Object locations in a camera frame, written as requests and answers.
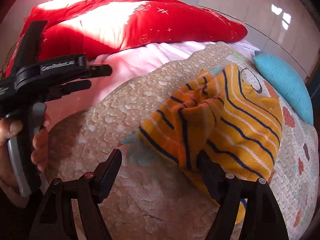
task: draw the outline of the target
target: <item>red blanket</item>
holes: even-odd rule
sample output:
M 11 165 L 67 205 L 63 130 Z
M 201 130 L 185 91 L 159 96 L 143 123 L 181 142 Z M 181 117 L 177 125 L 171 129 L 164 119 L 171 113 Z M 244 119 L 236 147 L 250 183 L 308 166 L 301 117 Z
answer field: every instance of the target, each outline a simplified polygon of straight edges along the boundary
M 243 25 L 177 0 L 53 0 L 32 9 L 16 50 L 37 20 L 48 20 L 39 60 L 74 53 L 91 60 L 153 42 L 236 42 L 247 35 Z

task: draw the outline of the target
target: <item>beige bedspread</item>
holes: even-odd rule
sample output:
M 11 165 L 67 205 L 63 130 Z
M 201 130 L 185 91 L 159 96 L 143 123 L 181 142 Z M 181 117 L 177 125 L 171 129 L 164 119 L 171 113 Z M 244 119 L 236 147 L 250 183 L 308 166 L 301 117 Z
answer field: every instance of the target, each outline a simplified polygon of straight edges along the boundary
M 258 94 L 275 96 L 252 62 L 225 43 L 207 45 L 189 59 L 169 62 L 124 83 L 97 106 L 59 122 L 49 136 L 48 180 L 77 179 L 123 144 L 122 167 L 109 197 L 100 205 L 114 240 L 204 239 L 218 207 L 177 166 L 164 161 L 131 133 L 201 69 L 211 71 L 230 62 L 237 63 L 244 81 Z M 318 141 L 315 129 L 301 121 L 283 98 L 279 100 L 286 125 L 269 183 L 290 239 L 298 239 L 309 225 L 316 204 Z M 80 225 L 76 207 L 74 211 Z M 235 225 L 232 239 L 238 238 L 240 230 L 241 224 Z

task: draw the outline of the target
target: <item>blue pillow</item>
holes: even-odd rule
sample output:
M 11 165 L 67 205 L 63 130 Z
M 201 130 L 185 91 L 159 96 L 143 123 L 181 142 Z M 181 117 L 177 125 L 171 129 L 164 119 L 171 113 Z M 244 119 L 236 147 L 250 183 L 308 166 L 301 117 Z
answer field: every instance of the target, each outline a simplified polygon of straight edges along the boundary
M 300 118 L 313 125 L 309 93 L 299 74 L 275 55 L 255 51 L 254 63 L 261 75 L 284 97 Z

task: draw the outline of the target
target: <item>yellow striped towel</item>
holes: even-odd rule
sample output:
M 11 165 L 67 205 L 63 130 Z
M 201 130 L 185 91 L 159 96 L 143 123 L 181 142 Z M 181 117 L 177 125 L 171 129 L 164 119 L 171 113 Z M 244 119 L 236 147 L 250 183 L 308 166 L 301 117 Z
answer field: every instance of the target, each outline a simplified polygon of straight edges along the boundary
M 239 179 L 268 179 L 282 135 L 282 112 L 276 98 L 258 97 L 244 83 L 236 64 L 217 76 L 205 70 L 182 85 L 139 127 L 138 134 L 165 158 L 179 164 L 208 196 L 197 172 L 201 149 L 225 172 Z M 245 213 L 239 206 L 237 222 Z

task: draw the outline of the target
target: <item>gray handle grip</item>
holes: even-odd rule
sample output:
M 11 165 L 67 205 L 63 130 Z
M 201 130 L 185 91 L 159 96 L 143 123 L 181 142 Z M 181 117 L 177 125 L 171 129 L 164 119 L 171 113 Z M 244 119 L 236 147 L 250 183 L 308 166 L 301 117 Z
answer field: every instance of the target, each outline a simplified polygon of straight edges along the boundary
M 23 123 L 22 131 L 8 140 L 11 165 L 23 197 L 29 196 L 41 186 L 40 172 L 31 162 L 31 153 L 34 150 L 32 139 L 42 128 L 45 110 L 44 103 L 35 103 L 29 109 L 22 109 L 6 116 Z

